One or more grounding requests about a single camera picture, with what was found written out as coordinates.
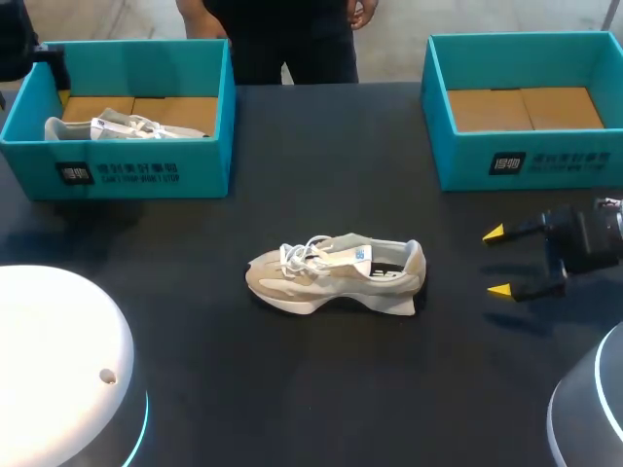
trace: black logo on box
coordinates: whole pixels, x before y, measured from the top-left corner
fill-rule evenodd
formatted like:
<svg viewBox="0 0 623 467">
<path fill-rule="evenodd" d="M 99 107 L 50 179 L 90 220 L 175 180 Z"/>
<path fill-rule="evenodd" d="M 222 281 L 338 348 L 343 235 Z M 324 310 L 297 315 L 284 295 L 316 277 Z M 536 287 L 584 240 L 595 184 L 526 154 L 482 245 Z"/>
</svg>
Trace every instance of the black logo on box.
<svg viewBox="0 0 623 467">
<path fill-rule="evenodd" d="M 65 185 L 92 185 L 94 182 L 85 162 L 57 162 L 56 170 Z"/>
<path fill-rule="evenodd" d="M 490 175 L 516 175 L 522 170 L 526 153 L 495 153 Z"/>
</svg>

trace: shoe sole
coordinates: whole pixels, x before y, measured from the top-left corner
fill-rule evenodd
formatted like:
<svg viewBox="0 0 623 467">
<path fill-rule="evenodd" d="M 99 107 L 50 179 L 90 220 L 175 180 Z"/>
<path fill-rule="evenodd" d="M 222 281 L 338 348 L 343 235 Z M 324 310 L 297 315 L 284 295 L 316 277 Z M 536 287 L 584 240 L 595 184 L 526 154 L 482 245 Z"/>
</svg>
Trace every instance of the shoe sole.
<svg viewBox="0 0 623 467">
<path fill-rule="evenodd" d="M 342 297 L 357 300 L 362 305 L 365 305 L 368 308 L 374 311 L 379 311 L 381 313 L 393 314 L 396 316 L 413 316 L 416 314 L 416 307 L 414 305 L 413 296 L 380 297 L 364 294 L 340 294 L 333 297 L 313 300 L 310 302 L 287 302 L 285 300 L 277 300 L 259 294 L 250 287 L 249 290 L 267 304 L 293 314 L 312 314 L 314 311 L 319 309 L 327 302 Z"/>
</svg>

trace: person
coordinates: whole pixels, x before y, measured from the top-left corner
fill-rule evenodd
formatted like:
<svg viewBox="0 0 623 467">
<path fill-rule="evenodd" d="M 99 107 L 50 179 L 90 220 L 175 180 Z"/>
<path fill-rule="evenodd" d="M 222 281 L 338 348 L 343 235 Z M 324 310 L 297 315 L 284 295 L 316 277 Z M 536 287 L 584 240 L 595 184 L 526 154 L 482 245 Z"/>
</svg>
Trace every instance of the person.
<svg viewBox="0 0 623 467">
<path fill-rule="evenodd" d="M 357 83 L 352 31 L 379 0 L 176 0 L 189 39 L 229 39 L 239 85 Z"/>
</svg>

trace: beige sneaker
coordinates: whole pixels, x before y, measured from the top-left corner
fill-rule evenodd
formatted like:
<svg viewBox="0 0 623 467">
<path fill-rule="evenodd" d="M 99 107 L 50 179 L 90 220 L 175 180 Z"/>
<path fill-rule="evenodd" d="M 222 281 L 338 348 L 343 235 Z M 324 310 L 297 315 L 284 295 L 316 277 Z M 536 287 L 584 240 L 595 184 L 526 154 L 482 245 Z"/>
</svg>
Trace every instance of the beige sneaker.
<svg viewBox="0 0 623 467">
<path fill-rule="evenodd" d="M 416 314 L 426 259 L 415 240 L 375 240 L 349 233 L 315 236 L 305 245 L 283 244 L 251 263 L 246 282 L 266 303 L 310 314 L 338 297 L 388 314 Z"/>
</svg>

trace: glowing blue ring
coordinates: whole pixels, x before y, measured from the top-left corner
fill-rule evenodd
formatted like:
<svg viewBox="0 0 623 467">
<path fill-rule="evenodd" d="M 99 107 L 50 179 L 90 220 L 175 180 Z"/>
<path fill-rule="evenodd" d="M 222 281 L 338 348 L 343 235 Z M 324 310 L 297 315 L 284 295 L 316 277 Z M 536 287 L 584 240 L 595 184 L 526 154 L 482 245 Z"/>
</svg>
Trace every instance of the glowing blue ring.
<svg viewBox="0 0 623 467">
<path fill-rule="evenodd" d="M 604 387 L 602 386 L 602 374 L 600 371 L 600 365 L 602 363 L 602 350 L 604 349 L 605 341 L 607 341 L 607 338 L 610 337 L 610 334 L 612 334 L 612 331 L 614 331 L 614 329 L 612 329 L 609 333 L 605 335 L 604 340 L 602 341 L 602 343 L 600 343 L 600 346 L 597 349 L 597 355 L 595 356 L 595 384 L 597 384 L 597 395 L 599 396 L 600 402 L 602 403 L 605 417 L 607 418 L 607 421 L 610 422 L 614 433 L 616 433 L 619 439 L 623 441 L 623 430 L 616 421 L 616 418 L 614 418 L 614 413 L 612 413 L 612 410 L 610 409 L 610 406 L 607 404 L 607 400 L 605 399 Z"/>
<path fill-rule="evenodd" d="M 149 416 L 149 397 L 147 397 L 147 393 L 145 393 L 145 419 L 143 420 L 143 427 L 140 430 L 140 435 L 138 436 L 138 441 L 136 442 L 134 449 L 129 454 L 128 460 L 124 462 L 124 465 L 122 465 L 121 467 L 128 467 L 129 464 L 134 459 L 134 456 L 138 452 L 138 447 L 140 447 L 140 444 L 143 441 L 143 436 L 145 436 L 145 429 L 147 428 L 147 417 L 148 416 Z"/>
</svg>

